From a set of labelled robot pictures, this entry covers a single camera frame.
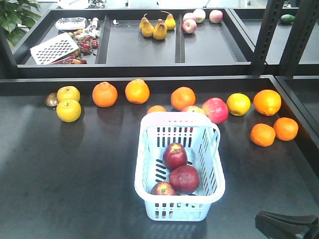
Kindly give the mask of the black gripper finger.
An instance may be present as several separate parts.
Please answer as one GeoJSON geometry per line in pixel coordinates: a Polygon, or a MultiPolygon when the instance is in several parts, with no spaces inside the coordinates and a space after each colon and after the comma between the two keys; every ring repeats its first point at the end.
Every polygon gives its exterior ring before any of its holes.
{"type": "Polygon", "coordinates": [[[289,216],[260,211],[255,227],[268,239],[317,239],[319,218],[314,215],[289,216]]]}

